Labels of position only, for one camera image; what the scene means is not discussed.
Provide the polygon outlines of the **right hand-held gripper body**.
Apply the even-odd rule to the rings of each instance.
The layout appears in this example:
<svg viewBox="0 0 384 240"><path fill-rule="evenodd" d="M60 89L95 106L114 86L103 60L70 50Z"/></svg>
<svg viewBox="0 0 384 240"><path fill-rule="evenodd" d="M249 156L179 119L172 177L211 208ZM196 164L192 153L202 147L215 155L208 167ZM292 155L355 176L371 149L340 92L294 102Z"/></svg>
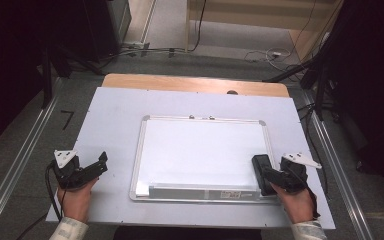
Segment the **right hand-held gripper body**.
<svg viewBox="0 0 384 240"><path fill-rule="evenodd" d="M307 168L321 169L322 165L301 152L284 154L281 158L280 169L284 173L288 193L297 193L305 189L307 184Z"/></svg>

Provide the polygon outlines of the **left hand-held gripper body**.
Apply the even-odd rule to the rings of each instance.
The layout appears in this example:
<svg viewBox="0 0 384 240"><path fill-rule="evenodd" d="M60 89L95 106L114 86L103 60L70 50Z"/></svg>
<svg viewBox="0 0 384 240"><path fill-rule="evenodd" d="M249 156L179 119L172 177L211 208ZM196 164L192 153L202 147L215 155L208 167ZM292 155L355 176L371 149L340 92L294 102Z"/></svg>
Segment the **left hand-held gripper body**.
<svg viewBox="0 0 384 240"><path fill-rule="evenodd" d="M80 179L83 169L80 167L77 150L55 150L53 172L63 190L74 191L86 185Z"/></svg>

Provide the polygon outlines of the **black whiteboard eraser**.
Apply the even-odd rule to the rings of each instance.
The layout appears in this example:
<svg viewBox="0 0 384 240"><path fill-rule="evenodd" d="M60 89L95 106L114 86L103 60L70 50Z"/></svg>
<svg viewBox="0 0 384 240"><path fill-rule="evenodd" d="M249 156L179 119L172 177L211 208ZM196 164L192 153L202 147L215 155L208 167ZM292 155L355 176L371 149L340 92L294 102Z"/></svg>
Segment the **black whiteboard eraser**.
<svg viewBox="0 0 384 240"><path fill-rule="evenodd" d="M263 175L264 168L272 168L269 156L267 154L254 155L252 158L252 165L261 194L263 196L275 195L276 191L273 189L268 179Z"/></svg>

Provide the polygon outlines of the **white whiteboard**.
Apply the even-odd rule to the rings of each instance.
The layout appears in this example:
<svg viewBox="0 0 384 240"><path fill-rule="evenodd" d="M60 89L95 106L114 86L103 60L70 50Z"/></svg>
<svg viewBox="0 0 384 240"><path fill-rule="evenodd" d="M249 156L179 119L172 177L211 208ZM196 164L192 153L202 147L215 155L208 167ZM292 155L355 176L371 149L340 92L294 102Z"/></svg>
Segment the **white whiteboard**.
<svg viewBox="0 0 384 240"><path fill-rule="evenodd" d="M150 116L142 119L130 198L149 202L276 205L263 196L252 165L254 155L272 156L262 120ZM149 187L198 186L257 189L256 201L151 199Z"/></svg>

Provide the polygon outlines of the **person's right hand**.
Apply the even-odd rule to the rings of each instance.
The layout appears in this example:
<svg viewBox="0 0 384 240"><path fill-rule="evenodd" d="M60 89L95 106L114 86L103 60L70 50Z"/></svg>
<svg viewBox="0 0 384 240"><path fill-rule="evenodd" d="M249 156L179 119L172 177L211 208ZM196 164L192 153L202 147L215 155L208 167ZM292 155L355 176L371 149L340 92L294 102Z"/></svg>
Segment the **person's right hand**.
<svg viewBox="0 0 384 240"><path fill-rule="evenodd" d="M288 193L275 184L271 184L271 186L279 196L284 205L284 209L293 224L313 220L314 203L307 189L298 193Z"/></svg>

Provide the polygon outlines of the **person's left hand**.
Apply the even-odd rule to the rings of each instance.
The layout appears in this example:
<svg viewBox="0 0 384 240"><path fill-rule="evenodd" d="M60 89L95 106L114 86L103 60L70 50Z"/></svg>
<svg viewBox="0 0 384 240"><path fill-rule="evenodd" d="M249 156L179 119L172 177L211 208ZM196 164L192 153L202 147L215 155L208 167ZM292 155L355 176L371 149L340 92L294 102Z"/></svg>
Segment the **person's left hand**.
<svg viewBox="0 0 384 240"><path fill-rule="evenodd" d="M92 188L97 182L98 178L95 178L81 189L75 191L65 191L61 188L57 190L58 201L62 206L65 217L75 219L82 223L88 221Z"/></svg>

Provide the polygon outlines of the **black metal stand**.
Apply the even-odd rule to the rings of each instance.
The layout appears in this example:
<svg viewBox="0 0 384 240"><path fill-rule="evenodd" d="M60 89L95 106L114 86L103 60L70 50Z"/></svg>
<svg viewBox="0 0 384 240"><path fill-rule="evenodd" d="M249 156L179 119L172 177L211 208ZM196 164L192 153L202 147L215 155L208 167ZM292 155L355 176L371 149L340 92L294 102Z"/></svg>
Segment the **black metal stand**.
<svg viewBox="0 0 384 240"><path fill-rule="evenodd" d="M51 76L51 61L48 53L48 48L45 47L42 51L42 78L43 78L43 103L42 108L45 109L52 100L52 76Z"/></svg>
<svg viewBox="0 0 384 240"><path fill-rule="evenodd" d="M337 45L340 35L340 32L332 31L320 51L310 60L307 60L303 64L293 67L291 70L287 70L278 76L266 80L266 83L279 83L299 71L305 70L306 73L300 81L300 86L302 89L310 89L314 84L317 85L315 104L312 109L315 111L320 121L324 120L322 105L325 88L328 83L328 63L331 60L331 54Z"/></svg>

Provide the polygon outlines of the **grey whiteboard pen tray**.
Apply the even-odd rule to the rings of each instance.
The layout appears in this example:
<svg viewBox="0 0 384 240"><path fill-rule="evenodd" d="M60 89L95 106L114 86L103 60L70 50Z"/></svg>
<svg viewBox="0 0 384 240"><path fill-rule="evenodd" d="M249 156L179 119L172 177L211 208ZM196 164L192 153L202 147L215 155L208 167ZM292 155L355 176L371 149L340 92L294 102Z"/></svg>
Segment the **grey whiteboard pen tray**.
<svg viewBox="0 0 384 240"><path fill-rule="evenodd" d="M214 201L256 201L260 198L257 189L236 187L198 187L198 186L164 186L155 185L149 187L151 199L166 200L214 200Z"/></svg>

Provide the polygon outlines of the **person's dark lap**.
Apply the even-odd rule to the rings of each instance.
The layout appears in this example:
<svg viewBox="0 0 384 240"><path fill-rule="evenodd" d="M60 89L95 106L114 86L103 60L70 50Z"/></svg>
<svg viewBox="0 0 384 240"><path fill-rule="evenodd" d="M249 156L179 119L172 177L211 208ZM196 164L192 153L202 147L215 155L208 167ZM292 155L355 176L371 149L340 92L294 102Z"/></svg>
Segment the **person's dark lap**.
<svg viewBox="0 0 384 240"><path fill-rule="evenodd" d="M259 230L122 226L113 240L262 240Z"/></svg>

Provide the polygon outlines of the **wooden table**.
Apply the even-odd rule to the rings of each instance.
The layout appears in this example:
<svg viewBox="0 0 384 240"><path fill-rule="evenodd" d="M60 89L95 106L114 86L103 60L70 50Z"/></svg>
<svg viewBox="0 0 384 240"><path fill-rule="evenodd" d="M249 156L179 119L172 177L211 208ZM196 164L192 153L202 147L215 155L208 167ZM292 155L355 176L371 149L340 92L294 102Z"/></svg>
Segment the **wooden table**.
<svg viewBox="0 0 384 240"><path fill-rule="evenodd" d="M133 88L163 91L270 96L289 98L287 87L281 83L250 82L205 77L164 76L147 74L108 74L103 87Z"/></svg>

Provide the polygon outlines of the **black cabinet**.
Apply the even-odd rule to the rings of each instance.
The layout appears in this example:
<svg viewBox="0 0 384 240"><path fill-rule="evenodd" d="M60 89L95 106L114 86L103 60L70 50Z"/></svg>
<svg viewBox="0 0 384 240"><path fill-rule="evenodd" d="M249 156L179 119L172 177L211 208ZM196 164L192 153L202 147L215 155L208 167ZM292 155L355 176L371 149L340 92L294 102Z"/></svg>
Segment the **black cabinet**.
<svg viewBox="0 0 384 240"><path fill-rule="evenodd" d="M86 13L86 57L99 62L119 53L132 20L128 0L81 0Z"/></svg>

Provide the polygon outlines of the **light wooden shelf unit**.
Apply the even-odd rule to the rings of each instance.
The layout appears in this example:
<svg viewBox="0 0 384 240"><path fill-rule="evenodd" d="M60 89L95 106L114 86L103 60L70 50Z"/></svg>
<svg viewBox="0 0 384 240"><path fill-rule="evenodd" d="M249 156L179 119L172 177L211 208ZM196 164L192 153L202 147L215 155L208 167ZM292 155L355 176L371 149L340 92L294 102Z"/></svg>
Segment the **light wooden shelf unit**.
<svg viewBox="0 0 384 240"><path fill-rule="evenodd" d="M345 0L186 0L185 46L189 45L190 21L287 29L301 61L329 33Z"/></svg>

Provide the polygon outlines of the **aluminium floor rail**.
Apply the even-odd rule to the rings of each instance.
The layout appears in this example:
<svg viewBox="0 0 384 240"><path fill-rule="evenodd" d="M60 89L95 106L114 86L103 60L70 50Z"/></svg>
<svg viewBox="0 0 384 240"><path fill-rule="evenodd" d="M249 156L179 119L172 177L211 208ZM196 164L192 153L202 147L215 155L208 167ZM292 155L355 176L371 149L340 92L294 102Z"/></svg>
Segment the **aluminium floor rail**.
<svg viewBox="0 0 384 240"><path fill-rule="evenodd" d="M56 102L60 97L61 89L65 85L65 80L61 77L58 77L55 80L55 83L52 86L54 91L54 96L51 98L49 104L42 109L32 128L30 129L29 134L27 135L23 145L18 151L16 157L12 161L12 165L7 171L2 183L0 184L0 215L3 212L5 205L7 204L15 186L20 178L25 166L27 165L29 158L36 146L54 108Z"/></svg>
<svg viewBox="0 0 384 240"><path fill-rule="evenodd" d="M362 208L332 144L325 122L321 121L316 113L311 115L311 119L357 238L359 240L374 240Z"/></svg>

